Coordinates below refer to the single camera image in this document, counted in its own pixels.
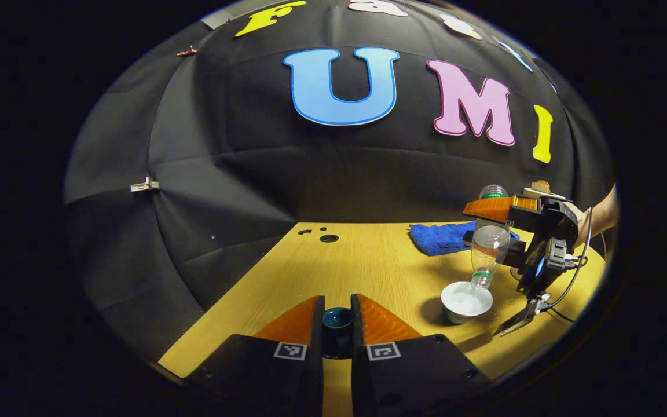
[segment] wooden table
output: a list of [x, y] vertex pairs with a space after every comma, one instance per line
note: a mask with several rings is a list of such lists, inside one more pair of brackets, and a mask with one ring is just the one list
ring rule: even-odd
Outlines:
[[[304, 229], [313, 232], [299, 235]], [[413, 245], [409, 230], [408, 224], [300, 222], [169, 348], [159, 364], [186, 377], [231, 334], [252, 335], [315, 295], [325, 296], [327, 309], [349, 307], [354, 293], [366, 295], [422, 335], [446, 335], [489, 378], [515, 367], [569, 328], [568, 322], [547, 312], [516, 332], [494, 338], [498, 325], [526, 306], [526, 297], [516, 292], [517, 282], [507, 266], [498, 269], [490, 285], [493, 306], [488, 312], [466, 324], [447, 324], [440, 316], [439, 296], [449, 283], [470, 280], [470, 251], [426, 256]], [[527, 244], [532, 240], [532, 233], [514, 232]], [[320, 241], [322, 235], [330, 234], [339, 240]], [[576, 249], [576, 256], [581, 250], [582, 246]], [[588, 264], [556, 307], [571, 319], [593, 296], [606, 266], [592, 248], [587, 256]], [[563, 293], [573, 273], [564, 273], [549, 287], [552, 300]], [[323, 414], [352, 415], [351, 359], [324, 359], [323, 369]]]

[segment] human hand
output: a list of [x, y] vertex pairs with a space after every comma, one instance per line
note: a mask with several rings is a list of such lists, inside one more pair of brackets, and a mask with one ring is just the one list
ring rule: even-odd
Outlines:
[[567, 208], [575, 214], [575, 217], [578, 219], [578, 238], [573, 243], [573, 249], [581, 246], [585, 243], [585, 240], [588, 238], [588, 209], [586, 211], [580, 211], [573, 203], [563, 201]]

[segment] pink letter m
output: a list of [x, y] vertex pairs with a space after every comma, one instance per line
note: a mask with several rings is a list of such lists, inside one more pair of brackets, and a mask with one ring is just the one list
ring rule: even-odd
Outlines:
[[426, 66], [437, 73], [442, 88], [442, 116], [434, 121], [438, 132], [450, 135], [467, 132], [467, 126], [460, 120], [460, 106], [463, 106], [475, 136], [482, 134], [490, 114], [492, 124], [487, 132], [488, 138], [500, 145], [514, 144], [511, 115], [508, 113], [508, 87], [495, 79], [486, 78], [479, 94], [458, 66], [436, 59], [429, 60]]

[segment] metal clip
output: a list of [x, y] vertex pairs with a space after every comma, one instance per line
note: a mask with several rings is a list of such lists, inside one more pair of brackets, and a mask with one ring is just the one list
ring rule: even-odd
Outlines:
[[158, 190], [159, 183], [156, 181], [151, 181], [150, 177], [146, 177], [146, 182], [141, 182], [140, 184], [133, 184], [130, 186], [130, 192], [145, 192], [146, 190]]

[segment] blue cloth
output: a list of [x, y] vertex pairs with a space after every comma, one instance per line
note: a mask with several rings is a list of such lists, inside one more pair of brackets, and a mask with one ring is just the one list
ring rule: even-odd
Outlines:
[[[470, 248], [463, 242], [463, 237], [468, 230], [474, 232], [475, 224], [476, 222], [469, 222], [468, 224], [432, 225], [431, 227], [412, 224], [408, 234], [416, 248], [429, 256], [458, 253], [458, 251]], [[510, 233], [511, 240], [519, 240], [519, 235], [514, 232]]]

